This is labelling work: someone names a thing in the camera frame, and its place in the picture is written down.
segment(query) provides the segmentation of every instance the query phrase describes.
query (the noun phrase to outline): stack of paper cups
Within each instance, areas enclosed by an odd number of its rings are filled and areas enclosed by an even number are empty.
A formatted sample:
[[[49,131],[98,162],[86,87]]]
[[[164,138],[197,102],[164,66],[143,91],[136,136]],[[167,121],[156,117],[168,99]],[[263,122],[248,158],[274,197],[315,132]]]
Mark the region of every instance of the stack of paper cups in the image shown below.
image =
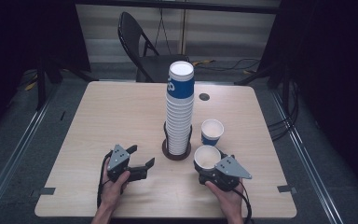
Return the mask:
[[[193,115],[194,68],[188,62],[175,62],[169,74],[166,94],[168,149],[172,155],[183,155]]]

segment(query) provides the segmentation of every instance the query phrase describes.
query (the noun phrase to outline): hand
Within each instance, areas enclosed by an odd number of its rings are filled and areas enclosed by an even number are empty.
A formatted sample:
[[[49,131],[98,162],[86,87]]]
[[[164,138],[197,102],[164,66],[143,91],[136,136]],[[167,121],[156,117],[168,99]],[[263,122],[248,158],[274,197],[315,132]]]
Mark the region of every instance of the hand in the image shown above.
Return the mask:
[[[214,183],[207,181],[205,185],[216,196],[220,202],[220,209],[226,216],[228,224],[241,224],[242,220],[242,197],[234,191],[225,192]],[[235,190],[243,194],[243,187],[239,184]]]
[[[130,177],[130,171],[126,171],[120,175],[118,180],[113,183],[107,176],[107,166],[110,158],[108,158],[103,168],[103,193],[101,195],[101,205],[95,214],[91,223],[108,223],[113,212],[117,209],[120,192],[127,187],[127,180]]]

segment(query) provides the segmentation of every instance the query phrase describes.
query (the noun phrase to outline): table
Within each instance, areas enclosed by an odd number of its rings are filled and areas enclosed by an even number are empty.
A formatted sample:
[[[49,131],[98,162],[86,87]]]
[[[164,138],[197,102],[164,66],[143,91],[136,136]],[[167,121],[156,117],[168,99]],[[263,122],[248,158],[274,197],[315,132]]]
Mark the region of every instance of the table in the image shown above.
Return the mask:
[[[219,119],[225,133],[216,147],[234,154],[253,179],[244,179],[253,217],[290,218],[296,215],[287,185],[255,92],[250,87],[195,85],[192,151],[185,160],[171,161],[161,150],[165,139],[165,84],[91,82],[62,144],[46,183],[53,195],[41,195],[40,217],[93,217],[103,157],[115,144],[138,145],[130,166],[155,157],[147,179],[131,182],[114,217],[222,217],[214,195],[199,184],[193,156],[201,146],[200,126]],[[202,101],[201,93],[210,95]],[[242,214],[246,217],[244,207]]]

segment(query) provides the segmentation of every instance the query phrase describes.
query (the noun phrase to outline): black chair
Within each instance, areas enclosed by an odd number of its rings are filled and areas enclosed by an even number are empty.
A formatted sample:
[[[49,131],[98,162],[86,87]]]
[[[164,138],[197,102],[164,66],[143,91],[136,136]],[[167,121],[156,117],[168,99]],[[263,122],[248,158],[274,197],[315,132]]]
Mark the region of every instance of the black chair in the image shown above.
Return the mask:
[[[187,56],[183,54],[160,55],[145,35],[142,27],[128,12],[121,13],[117,32],[121,45],[138,68],[137,82],[166,83],[172,63],[177,61],[188,62]],[[145,42],[143,56],[140,56],[141,37]],[[153,51],[153,55],[147,55],[148,49]]]

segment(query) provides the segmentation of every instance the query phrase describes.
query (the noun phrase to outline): human hand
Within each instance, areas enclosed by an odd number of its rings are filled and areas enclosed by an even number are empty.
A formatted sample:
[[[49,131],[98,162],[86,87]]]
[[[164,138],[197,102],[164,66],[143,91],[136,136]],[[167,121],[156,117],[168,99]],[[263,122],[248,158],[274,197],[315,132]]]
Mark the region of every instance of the human hand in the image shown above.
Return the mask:
[[[220,202],[220,209],[223,214],[226,216],[228,224],[240,224],[243,223],[242,220],[242,197],[235,193],[234,191],[222,191],[211,181],[207,181],[205,186],[216,196],[217,200]],[[243,187],[239,184],[236,188],[236,191],[243,194]]]
[[[103,168],[103,192],[101,194],[101,204],[91,223],[108,223],[113,212],[117,209],[121,190],[127,187],[127,180],[130,177],[130,171],[125,171],[113,183],[107,176],[107,166],[110,158],[105,161]]]

